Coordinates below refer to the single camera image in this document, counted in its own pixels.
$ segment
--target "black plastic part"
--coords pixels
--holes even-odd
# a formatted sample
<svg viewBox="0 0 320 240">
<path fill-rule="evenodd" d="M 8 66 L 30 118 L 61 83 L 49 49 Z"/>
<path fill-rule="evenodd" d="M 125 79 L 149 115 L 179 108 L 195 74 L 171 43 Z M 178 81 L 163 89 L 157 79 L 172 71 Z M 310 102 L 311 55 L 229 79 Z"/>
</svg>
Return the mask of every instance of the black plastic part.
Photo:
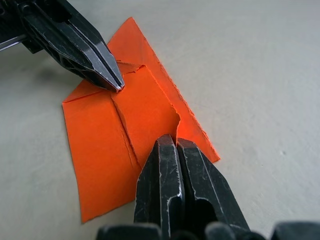
<svg viewBox="0 0 320 240">
<path fill-rule="evenodd" d="M 154 223 L 162 239 L 183 229 L 185 193 L 177 148 L 169 135 L 154 144 L 137 183 L 135 223 Z"/>
<path fill-rule="evenodd" d="M 146 223 L 101 227 L 96 240 L 161 240 L 159 227 Z"/>
<path fill-rule="evenodd" d="M 134 222 L 159 225 L 164 240 L 176 231 L 204 240 L 210 222 L 250 231 L 226 179 L 193 142 L 179 138 L 176 147 L 170 135 L 156 141 L 139 177 Z"/>
<path fill-rule="evenodd" d="M 221 173 L 195 143 L 163 135 L 137 183 L 133 225 L 103 227 L 97 240 L 265 240 L 250 231 Z M 271 240 L 318 240 L 320 224 L 281 223 Z"/>
<path fill-rule="evenodd" d="M 46 50 L 62 67 L 98 87 L 119 92 L 125 85 L 100 33 L 66 0 L 0 0 L 2 21 L 19 20 L 24 45 Z"/>
<path fill-rule="evenodd" d="M 20 20 L 12 17 L 0 1 L 0 50 L 19 44 L 26 38 Z"/>
<path fill-rule="evenodd" d="M 319 240 L 319 222 L 283 222 L 275 226 L 271 240 Z"/>
</svg>

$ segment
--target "orange paper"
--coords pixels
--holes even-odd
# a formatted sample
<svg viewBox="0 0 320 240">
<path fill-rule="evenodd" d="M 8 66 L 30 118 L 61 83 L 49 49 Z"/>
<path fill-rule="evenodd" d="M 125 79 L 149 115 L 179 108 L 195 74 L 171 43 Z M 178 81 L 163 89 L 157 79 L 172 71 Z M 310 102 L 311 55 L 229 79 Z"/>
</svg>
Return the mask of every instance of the orange paper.
<svg viewBox="0 0 320 240">
<path fill-rule="evenodd" d="M 83 223 L 135 199 L 141 169 L 164 134 L 219 160 L 133 18 L 108 47 L 125 88 L 116 94 L 83 80 L 62 103 Z"/>
</svg>

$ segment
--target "table surface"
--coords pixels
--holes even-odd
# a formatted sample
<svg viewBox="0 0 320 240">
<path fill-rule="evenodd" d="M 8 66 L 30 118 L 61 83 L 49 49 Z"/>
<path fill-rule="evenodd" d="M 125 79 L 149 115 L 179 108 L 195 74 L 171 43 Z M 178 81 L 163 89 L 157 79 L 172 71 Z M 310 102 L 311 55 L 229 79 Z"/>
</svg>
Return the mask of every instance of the table surface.
<svg viewBox="0 0 320 240">
<path fill-rule="evenodd" d="M 108 40 L 133 16 L 221 156 L 251 227 L 320 216 L 320 1 L 70 0 Z M 0 52 L 0 239 L 89 240 L 61 102 L 81 79 L 45 52 Z"/>
</svg>

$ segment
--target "gray surface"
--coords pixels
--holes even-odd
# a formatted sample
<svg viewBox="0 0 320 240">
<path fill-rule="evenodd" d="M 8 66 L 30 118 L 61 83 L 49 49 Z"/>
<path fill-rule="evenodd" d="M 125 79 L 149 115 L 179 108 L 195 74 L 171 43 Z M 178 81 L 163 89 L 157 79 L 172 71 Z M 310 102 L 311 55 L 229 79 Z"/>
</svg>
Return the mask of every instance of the gray surface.
<svg viewBox="0 0 320 240">
<path fill-rule="evenodd" d="M 320 2 L 71 0 L 109 39 L 134 16 L 222 160 L 254 230 L 320 216 Z M 62 100 L 80 79 L 45 52 L 0 52 L 0 239 L 88 240 Z"/>
</svg>

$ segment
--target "folded paper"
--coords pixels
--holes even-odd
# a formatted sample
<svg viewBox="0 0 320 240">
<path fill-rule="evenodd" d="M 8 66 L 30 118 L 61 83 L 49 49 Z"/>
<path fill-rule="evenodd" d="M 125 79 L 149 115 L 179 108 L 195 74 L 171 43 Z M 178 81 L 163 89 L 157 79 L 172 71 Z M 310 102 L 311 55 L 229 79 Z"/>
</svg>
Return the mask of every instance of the folded paper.
<svg viewBox="0 0 320 240">
<path fill-rule="evenodd" d="M 108 47 L 125 88 L 111 93 L 83 80 L 62 103 L 83 223 L 135 199 L 141 169 L 163 134 L 219 160 L 133 18 Z"/>
</svg>

